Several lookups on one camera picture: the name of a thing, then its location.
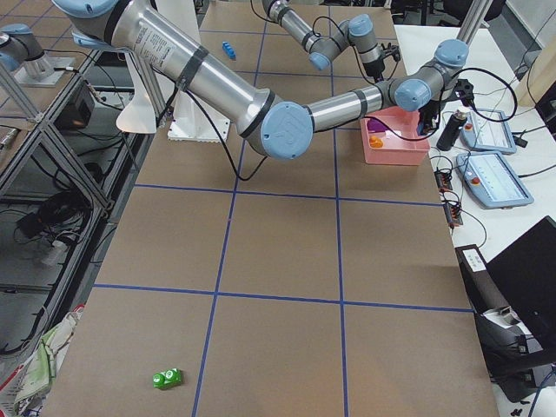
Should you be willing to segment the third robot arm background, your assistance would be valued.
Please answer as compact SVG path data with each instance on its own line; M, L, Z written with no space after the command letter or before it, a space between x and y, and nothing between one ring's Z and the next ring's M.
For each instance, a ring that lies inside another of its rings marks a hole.
M11 72L23 67L27 75L37 81L54 73L49 57L24 23L1 28L1 63Z

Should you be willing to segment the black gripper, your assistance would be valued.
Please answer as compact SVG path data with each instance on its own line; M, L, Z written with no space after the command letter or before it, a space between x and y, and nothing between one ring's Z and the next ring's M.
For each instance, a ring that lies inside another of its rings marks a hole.
M372 77L374 82L380 82L384 80L383 72L386 66L383 60L377 60L367 63L367 75Z
M431 100L419 109L419 123L423 122L425 130L436 130L439 126L440 112L443 109L442 101Z

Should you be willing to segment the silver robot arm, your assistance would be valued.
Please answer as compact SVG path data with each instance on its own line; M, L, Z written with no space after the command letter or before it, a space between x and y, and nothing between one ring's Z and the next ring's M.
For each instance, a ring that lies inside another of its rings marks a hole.
M55 5L85 36L135 52L179 90L199 96L234 122L238 134L257 153L282 160L302 155L315 132L393 106L408 112L426 106L453 87L468 56L465 42L448 39L411 76L300 105L245 82L148 1L57 1Z
M318 70L330 67L344 50L353 48L366 76L375 82L383 80L387 54L377 41L369 15L342 21L329 35L322 35L289 6L289 1L263 1L262 6L268 19L281 26L308 53L309 61Z

